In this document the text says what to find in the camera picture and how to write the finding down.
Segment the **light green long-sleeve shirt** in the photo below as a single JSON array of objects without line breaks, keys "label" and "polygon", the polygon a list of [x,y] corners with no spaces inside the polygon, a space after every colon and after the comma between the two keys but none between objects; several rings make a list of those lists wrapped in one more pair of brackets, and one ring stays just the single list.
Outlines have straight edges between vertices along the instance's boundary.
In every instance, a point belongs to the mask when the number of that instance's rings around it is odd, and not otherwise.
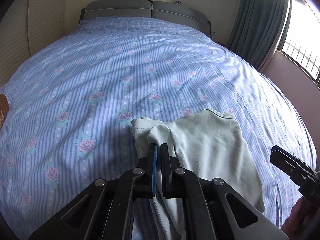
[{"label": "light green long-sleeve shirt", "polygon": [[223,179],[264,212],[262,183],[234,116],[208,108],[170,122],[136,118],[131,125],[139,158],[149,154],[151,144],[167,144],[183,168],[201,179]]}]

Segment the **blue striped floral bedsheet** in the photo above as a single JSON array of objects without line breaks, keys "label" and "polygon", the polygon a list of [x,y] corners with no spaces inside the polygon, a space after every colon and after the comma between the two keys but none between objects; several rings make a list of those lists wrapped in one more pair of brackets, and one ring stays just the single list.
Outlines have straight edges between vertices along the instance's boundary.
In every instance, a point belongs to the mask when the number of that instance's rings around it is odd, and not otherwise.
[{"label": "blue striped floral bedsheet", "polygon": [[170,122],[203,109],[238,121],[265,210],[282,227],[298,187],[270,162],[278,145],[316,165],[291,102],[241,57],[191,27],[142,17],[84,20],[25,61],[1,88],[1,214],[19,239],[98,178],[138,164],[131,121]]}]

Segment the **window with metal railing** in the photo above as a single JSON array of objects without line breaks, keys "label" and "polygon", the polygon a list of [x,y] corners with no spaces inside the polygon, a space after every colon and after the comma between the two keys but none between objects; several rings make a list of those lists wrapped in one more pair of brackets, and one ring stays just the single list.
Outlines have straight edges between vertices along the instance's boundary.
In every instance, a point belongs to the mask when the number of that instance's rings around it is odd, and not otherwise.
[{"label": "window with metal railing", "polygon": [[319,85],[319,12],[306,0],[289,0],[278,49]]}]

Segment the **brown plaid folded garment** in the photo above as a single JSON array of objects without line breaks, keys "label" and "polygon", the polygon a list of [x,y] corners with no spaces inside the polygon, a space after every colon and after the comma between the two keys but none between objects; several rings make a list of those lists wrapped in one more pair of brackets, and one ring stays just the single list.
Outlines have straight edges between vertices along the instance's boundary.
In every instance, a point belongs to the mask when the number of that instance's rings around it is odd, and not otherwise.
[{"label": "brown plaid folded garment", "polygon": [[7,114],[9,112],[9,103],[4,94],[0,94],[0,129],[2,129]]}]

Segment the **teal green curtain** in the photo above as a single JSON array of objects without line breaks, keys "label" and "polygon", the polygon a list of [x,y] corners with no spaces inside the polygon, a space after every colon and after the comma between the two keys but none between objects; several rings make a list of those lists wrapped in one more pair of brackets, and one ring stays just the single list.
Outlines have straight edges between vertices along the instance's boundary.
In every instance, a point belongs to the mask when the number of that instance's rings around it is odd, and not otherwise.
[{"label": "teal green curtain", "polygon": [[289,0],[240,0],[227,48],[260,70],[284,30]]}]

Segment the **grey upholstered headboard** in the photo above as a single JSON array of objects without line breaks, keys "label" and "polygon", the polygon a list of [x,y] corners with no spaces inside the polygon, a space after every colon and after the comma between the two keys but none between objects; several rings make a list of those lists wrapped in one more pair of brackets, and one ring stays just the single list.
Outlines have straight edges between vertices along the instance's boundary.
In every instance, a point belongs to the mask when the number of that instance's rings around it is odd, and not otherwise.
[{"label": "grey upholstered headboard", "polygon": [[97,0],[81,10],[79,20],[97,17],[146,17],[192,27],[211,34],[211,22],[195,9],[169,2],[152,0]]}]

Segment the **beige louvered wardrobe doors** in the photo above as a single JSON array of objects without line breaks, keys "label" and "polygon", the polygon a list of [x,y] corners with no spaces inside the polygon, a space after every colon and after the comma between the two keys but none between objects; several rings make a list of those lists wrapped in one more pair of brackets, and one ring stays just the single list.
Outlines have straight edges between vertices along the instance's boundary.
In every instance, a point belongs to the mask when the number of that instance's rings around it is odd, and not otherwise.
[{"label": "beige louvered wardrobe doors", "polygon": [[1,19],[1,86],[64,35],[65,0],[14,0]]}]

